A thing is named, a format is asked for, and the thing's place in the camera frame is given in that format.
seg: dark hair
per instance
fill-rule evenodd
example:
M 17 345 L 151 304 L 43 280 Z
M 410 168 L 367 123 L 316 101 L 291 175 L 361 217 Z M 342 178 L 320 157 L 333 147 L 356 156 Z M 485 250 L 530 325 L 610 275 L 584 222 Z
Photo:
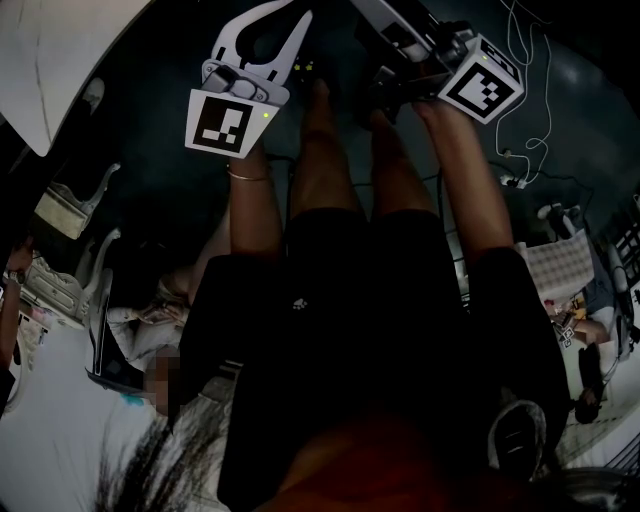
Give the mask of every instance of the dark hair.
M 206 484 L 214 441 L 220 437 L 223 410 L 206 398 L 191 402 L 172 429 L 155 419 L 125 460 L 126 448 L 113 465 L 102 444 L 95 512 L 182 512 Z
M 600 411 L 599 405 L 589 405 L 584 400 L 578 400 L 576 403 L 576 421 L 583 424 L 592 423 L 598 417 Z

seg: black shorts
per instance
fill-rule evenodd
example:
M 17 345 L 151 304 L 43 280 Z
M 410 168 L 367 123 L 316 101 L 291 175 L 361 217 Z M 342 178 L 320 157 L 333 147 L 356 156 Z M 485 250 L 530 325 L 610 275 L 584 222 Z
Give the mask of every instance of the black shorts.
M 506 386 L 543 408 L 553 450 L 568 411 L 564 366 L 515 251 L 476 262 L 468 314 L 429 212 L 368 223 L 354 212 L 309 211 L 291 221 L 286 246 L 279 270 L 213 259 L 181 342 L 192 392 L 226 354 L 245 363 L 218 488 L 231 510 L 274 496 L 306 442 L 364 403 L 415 419 L 434 449 L 469 467 L 485 462 Z

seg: gold bracelet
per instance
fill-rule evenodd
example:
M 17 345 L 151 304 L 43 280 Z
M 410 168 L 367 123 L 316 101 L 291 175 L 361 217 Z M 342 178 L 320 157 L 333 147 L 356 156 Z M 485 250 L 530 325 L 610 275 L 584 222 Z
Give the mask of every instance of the gold bracelet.
M 242 181 L 264 181 L 264 180 L 268 180 L 269 176 L 265 176 L 264 178 L 247 178 L 246 176 L 240 176 L 238 174 L 234 174 L 231 171 L 227 171 L 229 173 L 229 176 L 231 176 L 232 178 L 235 178 L 237 180 L 242 180 Z

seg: wall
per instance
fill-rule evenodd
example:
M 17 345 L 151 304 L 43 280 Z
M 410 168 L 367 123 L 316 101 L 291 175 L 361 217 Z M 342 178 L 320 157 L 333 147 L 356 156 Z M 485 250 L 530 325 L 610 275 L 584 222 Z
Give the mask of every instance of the wall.
M 0 502 L 9 512 L 91 510 L 100 450 L 117 457 L 150 410 L 91 382 L 86 333 L 57 328 L 38 348 L 18 408 L 0 420 Z

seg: floor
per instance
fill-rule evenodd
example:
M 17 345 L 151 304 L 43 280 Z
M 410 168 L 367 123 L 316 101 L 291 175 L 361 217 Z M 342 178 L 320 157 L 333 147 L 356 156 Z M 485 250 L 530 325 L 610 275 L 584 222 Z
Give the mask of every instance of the floor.
M 113 225 L 123 236 L 146 239 L 170 249 L 177 262 L 193 261 L 213 232 L 225 208 L 228 179 L 225 158 L 184 148 L 187 104 L 191 88 L 200 85 L 200 65 L 213 47 L 223 24 L 259 2 L 237 0 L 158 0 L 132 25 L 103 61 L 97 74 L 107 89 L 95 119 L 102 131 L 96 144 L 109 148 L 123 167 L 113 177 L 96 212 L 96 229 Z M 425 2 L 441 20 L 466 19 L 478 32 L 506 51 L 507 9 L 498 0 L 430 0 Z M 315 10 L 307 43 L 335 65 L 341 87 L 338 124 L 347 149 L 354 182 L 367 182 L 370 168 L 369 134 L 353 121 L 351 107 L 366 53 L 353 37 L 357 12 L 347 0 L 328 0 Z M 544 108 L 546 46 L 535 36 L 537 58 L 530 70 L 527 103 L 503 123 L 501 148 L 524 150 L 526 139 L 547 130 Z M 603 72 L 568 48 L 551 41 L 553 61 L 549 102 L 553 132 L 545 171 L 572 175 L 595 190 L 587 212 L 594 231 L 633 193 L 639 176 L 640 121 L 625 96 Z M 266 132 L 271 153 L 296 156 L 302 110 L 295 96 Z M 425 133 L 410 108 L 398 119 L 410 156 L 422 176 L 438 171 Z M 516 175 L 521 162 L 495 154 L 495 123 L 478 126 L 491 161 L 500 161 Z M 534 166 L 541 152 L 532 152 Z M 274 165 L 281 201 L 286 167 Z M 504 171 L 495 168 L 496 176 Z M 435 192 L 435 180 L 428 182 Z M 365 209 L 371 190 L 358 187 Z M 517 238 L 526 238 L 538 207 L 551 201 L 586 205 L 589 193 L 570 180 L 540 176 L 526 190 L 504 189 Z M 452 221 L 445 205 L 445 225 Z

